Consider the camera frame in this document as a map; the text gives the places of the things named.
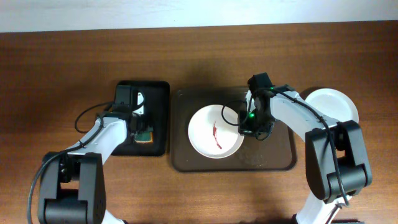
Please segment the pink plate with red stain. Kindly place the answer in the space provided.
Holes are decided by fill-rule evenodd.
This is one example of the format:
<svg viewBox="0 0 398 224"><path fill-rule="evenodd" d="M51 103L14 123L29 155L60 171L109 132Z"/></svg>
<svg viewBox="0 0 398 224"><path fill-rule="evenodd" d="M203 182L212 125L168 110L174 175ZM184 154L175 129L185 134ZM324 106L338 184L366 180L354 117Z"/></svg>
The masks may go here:
<svg viewBox="0 0 398 224"><path fill-rule="evenodd" d="M238 128L231 125L237 119L237 112L221 105L199 109L188 124L191 145L199 154L211 159L231 156L244 141Z"/></svg>

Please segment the green and orange sponge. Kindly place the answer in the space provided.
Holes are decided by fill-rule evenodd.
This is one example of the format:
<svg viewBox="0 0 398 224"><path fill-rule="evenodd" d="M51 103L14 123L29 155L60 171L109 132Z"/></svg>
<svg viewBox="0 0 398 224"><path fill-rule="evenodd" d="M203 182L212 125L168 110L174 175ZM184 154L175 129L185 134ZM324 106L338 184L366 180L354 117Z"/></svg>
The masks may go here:
<svg viewBox="0 0 398 224"><path fill-rule="evenodd" d="M154 142L153 131L137 133L134 141L138 144L152 144Z"/></svg>

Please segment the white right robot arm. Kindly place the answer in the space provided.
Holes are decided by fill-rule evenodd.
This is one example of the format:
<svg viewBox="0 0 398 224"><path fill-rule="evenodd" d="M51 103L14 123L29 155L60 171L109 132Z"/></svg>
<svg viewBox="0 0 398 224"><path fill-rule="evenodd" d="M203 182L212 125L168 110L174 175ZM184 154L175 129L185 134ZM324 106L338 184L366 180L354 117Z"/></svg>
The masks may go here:
<svg viewBox="0 0 398 224"><path fill-rule="evenodd" d="M249 85L239 131L258 137L272 124L286 124L305 143L310 194L292 223L331 223L352 197L373 181L363 132L353 121L331 118L305 102L293 88Z"/></svg>

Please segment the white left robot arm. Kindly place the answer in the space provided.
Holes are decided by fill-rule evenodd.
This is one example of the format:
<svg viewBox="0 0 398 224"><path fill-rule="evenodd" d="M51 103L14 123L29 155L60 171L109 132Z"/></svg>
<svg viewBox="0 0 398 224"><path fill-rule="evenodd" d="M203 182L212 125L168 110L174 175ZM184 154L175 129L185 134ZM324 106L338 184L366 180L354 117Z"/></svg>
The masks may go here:
<svg viewBox="0 0 398 224"><path fill-rule="evenodd" d="M29 190L27 221L32 222L32 197L40 185L37 217L40 223L123 223L106 208L103 165L113 151L141 131L145 95L122 91L104 103L93 127L74 145L48 152Z"/></svg>

